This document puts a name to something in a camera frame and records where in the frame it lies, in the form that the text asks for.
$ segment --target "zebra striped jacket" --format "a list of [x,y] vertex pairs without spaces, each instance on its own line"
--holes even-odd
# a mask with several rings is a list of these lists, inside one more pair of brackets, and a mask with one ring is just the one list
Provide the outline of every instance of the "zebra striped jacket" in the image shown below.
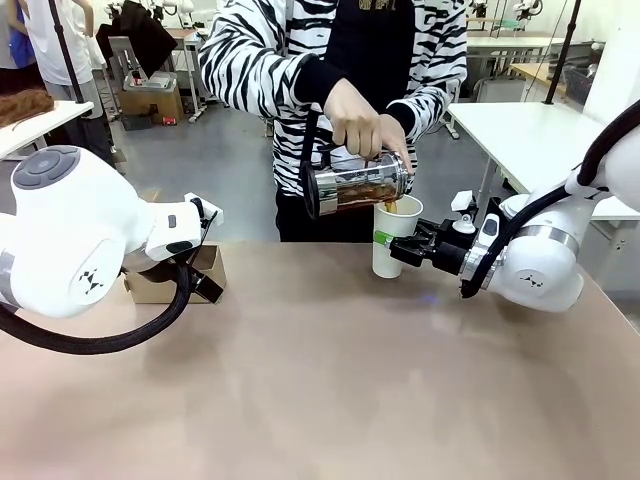
[[[406,131],[417,166],[415,142],[444,114],[455,89],[466,78],[464,0],[412,0],[415,11],[413,56],[404,98],[415,117]],[[338,0],[228,0],[214,20],[211,36],[199,52],[209,91],[231,107],[274,118],[273,168],[287,195],[302,195],[299,165],[306,118],[311,108],[296,98],[301,67],[327,49]],[[312,161],[331,138],[331,124],[320,115]],[[334,150],[335,161],[349,158]]]

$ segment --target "cardboard box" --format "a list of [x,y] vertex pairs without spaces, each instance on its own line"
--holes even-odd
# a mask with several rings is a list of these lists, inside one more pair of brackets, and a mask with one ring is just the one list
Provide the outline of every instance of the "cardboard box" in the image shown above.
[[[227,276],[222,263],[222,254],[217,245],[204,244],[193,266],[224,289],[227,284]],[[124,284],[135,303],[169,304],[173,300],[176,290],[176,284],[173,282],[153,283],[137,273],[127,273]],[[191,295],[189,303],[209,302],[194,293]]]
[[162,124],[162,117],[184,120],[180,90],[176,86],[171,93],[126,91],[118,92],[120,108],[124,115],[146,115],[150,111],[153,123]]

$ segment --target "hand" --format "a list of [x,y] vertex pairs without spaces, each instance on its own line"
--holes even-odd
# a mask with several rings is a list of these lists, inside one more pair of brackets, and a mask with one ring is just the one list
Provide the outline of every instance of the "hand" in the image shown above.
[[352,155],[375,157],[382,149],[378,113],[346,79],[329,93],[324,113],[333,127],[333,143],[345,145]]
[[386,113],[380,115],[380,137],[382,145],[392,152],[397,152],[409,173],[413,174],[413,166],[407,150],[407,137],[400,122]]

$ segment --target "french press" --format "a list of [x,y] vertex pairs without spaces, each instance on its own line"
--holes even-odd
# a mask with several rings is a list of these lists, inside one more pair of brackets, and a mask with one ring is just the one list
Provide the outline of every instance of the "french press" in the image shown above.
[[335,145],[321,147],[320,165],[300,165],[302,191],[311,218],[350,208],[392,202],[409,187],[409,171],[395,152],[382,153],[375,160],[362,157],[331,161]]

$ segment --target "laboratory room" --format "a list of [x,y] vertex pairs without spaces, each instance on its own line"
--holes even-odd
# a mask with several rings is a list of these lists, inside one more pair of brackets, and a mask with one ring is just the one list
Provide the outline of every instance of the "laboratory room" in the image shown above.
[[0,478],[634,480],[637,0],[0,0]]

